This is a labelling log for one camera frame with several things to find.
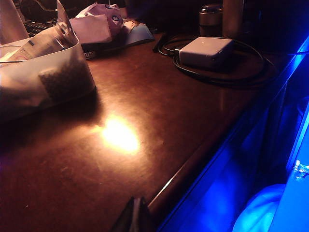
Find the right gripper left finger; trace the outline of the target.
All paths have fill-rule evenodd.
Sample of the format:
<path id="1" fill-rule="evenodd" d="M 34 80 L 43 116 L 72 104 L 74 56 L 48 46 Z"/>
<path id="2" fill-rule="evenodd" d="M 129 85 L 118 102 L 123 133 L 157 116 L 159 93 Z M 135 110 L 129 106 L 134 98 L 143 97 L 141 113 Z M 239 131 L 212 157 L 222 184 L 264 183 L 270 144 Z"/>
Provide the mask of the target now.
<path id="1" fill-rule="evenodd" d="M 125 205 L 124 209 L 122 210 L 116 222 L 113 224 L 110 231 L 128 232 L 132 224 L 133 209 L 134 209 L 134 198 L 132 197 Z"/>

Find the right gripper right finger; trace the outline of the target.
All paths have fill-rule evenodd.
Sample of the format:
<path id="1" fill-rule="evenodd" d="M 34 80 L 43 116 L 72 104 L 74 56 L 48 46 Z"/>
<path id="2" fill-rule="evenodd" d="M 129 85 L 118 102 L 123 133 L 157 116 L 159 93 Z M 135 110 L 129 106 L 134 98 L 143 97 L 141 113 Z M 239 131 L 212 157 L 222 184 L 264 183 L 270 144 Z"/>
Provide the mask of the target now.
<path id="1" fill-rule="evenodd" d="M 152 221 L 149 209 L 143 198 L 137 198 L 136 232 L 151 232 Z"/>

